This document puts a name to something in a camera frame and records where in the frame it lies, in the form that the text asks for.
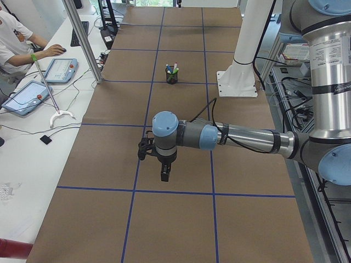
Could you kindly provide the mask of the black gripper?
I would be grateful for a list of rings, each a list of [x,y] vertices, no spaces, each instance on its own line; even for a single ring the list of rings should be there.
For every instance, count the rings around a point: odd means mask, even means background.
[[[158,156],[157,159],[161,162],[161,181],[169,181],[172,163],[176,160],[176,155]]]

